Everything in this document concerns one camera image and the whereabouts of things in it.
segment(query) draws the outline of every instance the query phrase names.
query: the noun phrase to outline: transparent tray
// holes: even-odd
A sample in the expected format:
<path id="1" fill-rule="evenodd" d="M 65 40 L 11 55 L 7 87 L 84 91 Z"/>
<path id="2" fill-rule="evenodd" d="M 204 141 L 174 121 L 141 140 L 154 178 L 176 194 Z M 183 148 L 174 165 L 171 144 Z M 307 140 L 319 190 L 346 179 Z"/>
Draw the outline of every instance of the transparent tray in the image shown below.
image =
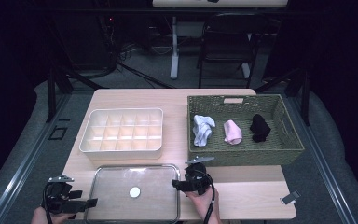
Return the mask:
<path id="1" fill-rule="evenodd" d="M 95 174 L 88 209 L 88 223 L 175 223 L 179 217 L 179 193 L 172 179 L 180 179 L 171 164 L 103 166 Z"/>
<path id="2" fill-rule="evenodd" d="M 160 108 L 94 110 L 80 150 L 95 160 L 157 159 L 162 118 Z"/>

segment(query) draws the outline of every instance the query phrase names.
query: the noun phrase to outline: white circular object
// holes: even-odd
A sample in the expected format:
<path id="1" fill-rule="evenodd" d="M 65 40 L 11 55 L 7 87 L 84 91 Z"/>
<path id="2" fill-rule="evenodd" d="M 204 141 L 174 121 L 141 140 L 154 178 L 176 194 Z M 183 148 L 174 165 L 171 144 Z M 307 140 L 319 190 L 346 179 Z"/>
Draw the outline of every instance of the white circular object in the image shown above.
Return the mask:
<path id="1" fill-rule="evenodd" d="M 140 194 L 141 190 L 138 187 L 133 187 L 132 189 L 130 189 L 130 196 L 132 198 L 138 198 Z"/>

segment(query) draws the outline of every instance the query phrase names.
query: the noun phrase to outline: gray floor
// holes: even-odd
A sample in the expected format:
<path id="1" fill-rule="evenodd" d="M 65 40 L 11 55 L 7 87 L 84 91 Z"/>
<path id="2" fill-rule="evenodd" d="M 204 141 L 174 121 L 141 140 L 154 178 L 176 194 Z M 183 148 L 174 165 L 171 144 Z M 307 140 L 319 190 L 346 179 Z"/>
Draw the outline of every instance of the gray floor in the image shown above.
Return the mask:
<path id="1" fill-rule="evenodd" d="M 186 41 L 180 47 L 179 77 L 176 80 L 170 79 L 172 52 L 161 53 L 168 51 L 166 48 L 155 48 L 159 53 L 133 50 L 126 54 L 123 63 L 175 88 L 197 88 L 198 50 L 187 45 Z M 268 59 L 268 46 L 261 49 L 257 59 L 253 89 L 263 84 L 261 77 Z M 241 76 L 241 70 L 233 69 L 235 66 L 210 67 L 207 71 L 219 69 L 226 74 Z M 114 73 L 93 81 L 112 89 L 161 88 L 120 66 Z M 75 88 L 73 94 L 57 92 L 58 114 L 49 124 L 45 123 L 48 117 L 47 84 L 42 83 L 35 89 L 38 100 L 34 113 L 0 172 L 0 223 L 29 223 L 34 209 L 41 202 L 47 179 L 61 174 L 93 93 L 83 83 L 75 79 L 71 82 Z M 223 84 L 219 88 L 238 88 L 225 81 L 218 83 Z M 266 93 L 282 93 L 285 85 L 279 84 Z M 206 85 L 204 88 L 212 87 L 215 86 Z M 344 160 L 344 146 L 334 121 L 313 93 L 310 96 L 310 127 L 305 126 L 298 115 L 298 98 L 283 99 L 307 150 L 295 162 L 282 168 L 289 189 L 298 190 L 302 197 L 297 200 L 294 219 L 269 220 L 268 223 L 358 223 L 358 183 Z M 62 140 L 48 140 L 55 125 L 67 127 Z M 246 220 L 243 223 L 262 221 Z"/>

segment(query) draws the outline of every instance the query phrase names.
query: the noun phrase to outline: white desk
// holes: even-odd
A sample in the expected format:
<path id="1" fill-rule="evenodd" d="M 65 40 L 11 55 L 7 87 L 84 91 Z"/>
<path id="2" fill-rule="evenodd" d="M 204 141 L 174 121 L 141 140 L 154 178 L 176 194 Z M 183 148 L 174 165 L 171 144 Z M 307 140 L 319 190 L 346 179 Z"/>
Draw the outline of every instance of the white desk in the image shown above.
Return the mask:
<path id="1" fill-rule="evenodd" d="M 153 7 L 286 7 L 288 0 L 153 0 Z M 177 48 L 177 22 L 172 18 L 172 63 L 171 79 L 178 77 L 179 53 Z M 242 71 L 249 74 L 249 67 L 242 66 Z"/>
<path id="2" fill-rule="evenodd" d="M 253 90 L 234 89 L 152 89 L 98 90 L 89 104 L 63 173 L 74 178 L 72 189 L 83 190 L 88 199 L 97 168 L 118 164 L 175 164 L 184 180 L 187 160 L 187 96 L 250 95 Z M 109 108 L 159 107 L 164 112 L 162 156 L 157 160 L 92 161 L 79 149 L 91 111 Z M 222 219 L 290 219 L 296 216 L 293 204 L 282 204 L 289 194 L 281 166 L 208 167 L 220 195 Z M 76 215 L 83 218 L 83 213 Z M 191 201 L 181 192 L 180 220 L 200 219 Z"/>

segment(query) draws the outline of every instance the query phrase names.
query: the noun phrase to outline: chair backrest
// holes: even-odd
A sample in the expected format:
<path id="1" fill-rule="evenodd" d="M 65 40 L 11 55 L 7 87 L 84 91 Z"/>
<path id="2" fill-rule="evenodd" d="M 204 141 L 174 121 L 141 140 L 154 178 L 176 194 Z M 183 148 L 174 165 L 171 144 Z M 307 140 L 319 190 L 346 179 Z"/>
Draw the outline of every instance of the chair backrest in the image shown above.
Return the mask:
<path id="1" fill-rule="evenodd" d="M 219 13 L 205 22 L 203 32 L 264 34 L 268 27 L 269 19 L 262 14 Z"/>

